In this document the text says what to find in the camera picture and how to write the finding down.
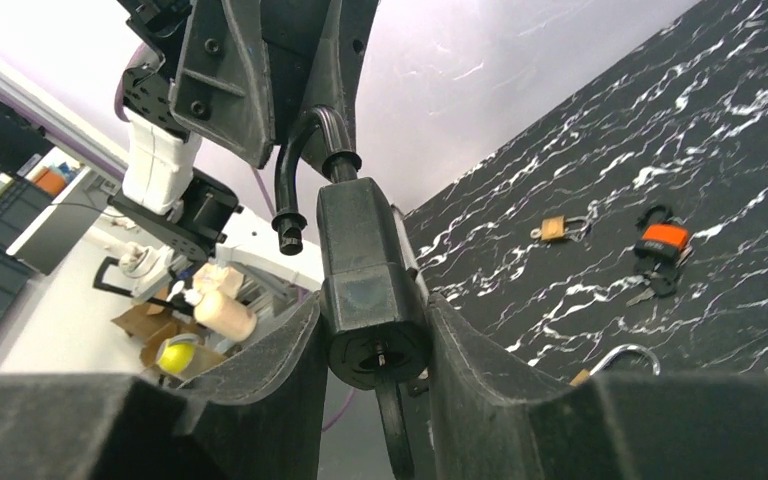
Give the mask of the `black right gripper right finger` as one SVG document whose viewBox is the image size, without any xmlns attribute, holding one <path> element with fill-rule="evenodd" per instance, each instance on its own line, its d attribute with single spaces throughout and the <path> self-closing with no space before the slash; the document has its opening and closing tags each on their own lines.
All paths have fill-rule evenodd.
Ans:
<svg viewBox="0 0 768 480">
<path fill-rule="evenodd" d="M 615 371 L 572 386 L 438 294 L 427 315 L 440 479 L 768 479 L 767 376 Z"/>
</svg>

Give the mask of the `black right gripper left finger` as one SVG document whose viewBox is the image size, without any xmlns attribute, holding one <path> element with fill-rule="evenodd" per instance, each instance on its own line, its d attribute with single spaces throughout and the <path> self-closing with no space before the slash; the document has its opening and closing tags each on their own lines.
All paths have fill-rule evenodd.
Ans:
<svg viewBox="0 0 768 480">
<path fill-rule="evenodd" d="M 311 295 L 178 389 L 128 374 L 0 375 L 0 479 L 313 479 L 322 340 Z"/>
</svg>

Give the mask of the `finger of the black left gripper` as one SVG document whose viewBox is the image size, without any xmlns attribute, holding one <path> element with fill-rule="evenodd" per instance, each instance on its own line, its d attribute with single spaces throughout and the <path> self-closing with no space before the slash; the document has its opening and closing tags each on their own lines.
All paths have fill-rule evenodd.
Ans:
<svg viewBox="0 0 768 480">
<path fill-rule="evenodd" d="M 293 13 L 300 25 L 304 67 L 302 100 L 297 117 L 317 105 L 343 118 L 349 145 L 356 145 L 356 98 L 366 47 L 378 10 L 377 1 L 298 1 Z"/>
<path fill-rule="evenodd" d="M 261 13 L 259 1 L 195 1 L 171 89 L 180 125 L 258 169 L 276 142 Z"/>
</svg>

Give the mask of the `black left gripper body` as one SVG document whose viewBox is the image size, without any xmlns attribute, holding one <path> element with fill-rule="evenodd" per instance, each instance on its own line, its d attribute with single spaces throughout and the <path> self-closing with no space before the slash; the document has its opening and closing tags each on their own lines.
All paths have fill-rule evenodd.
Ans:
<svg viewBox="0 0 768 480">
<path fill-rule="evenodd" d="M 160 45 L 185 22 L 192 10 L 188 0 L 117 0 L 128 13 L 126 25 L 148 46 Z"/>
</svg>

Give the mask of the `black Kaijing padlock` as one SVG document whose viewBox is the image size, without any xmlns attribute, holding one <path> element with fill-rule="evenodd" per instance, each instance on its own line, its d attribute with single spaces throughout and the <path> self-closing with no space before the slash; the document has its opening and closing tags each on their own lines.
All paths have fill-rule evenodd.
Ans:
<svg viewBox="0 0 768 480">
<path fill-rule="evenodd" d="M 428 366 L 432 350 L 419 290 L 390 203 L 374 179 L 359 176 L 362 160 L 331 107 L 304 111 L 279 150 L 272 220 L 279 250 L 287 256 L 303 250 L 307 220 L 299 211 L 296 172 L 315 133 L 323 138 L 322 172 L 329 181 L 316 203 L 328 366 L 360 390 L 410 381 Z"/>
</svg>

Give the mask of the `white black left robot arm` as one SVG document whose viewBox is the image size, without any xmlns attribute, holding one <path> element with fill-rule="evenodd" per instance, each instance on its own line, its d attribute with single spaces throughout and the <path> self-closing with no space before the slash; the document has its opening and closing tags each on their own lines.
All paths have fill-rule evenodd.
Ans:
<svg viewBox="0 0 768 480">
<path fill-rule="evenodd" d="M 375 1 L 127 1 L 141 49 L 116 103 L 129 162 L 113 205 L 187 259 L 204 261 L 241 211 L 195 167 L 210 141 L 254 168 L 275 165 L 273 227 L 302 249 L 296 171 L 356 177 L 355 103 Z"/>
</svg>

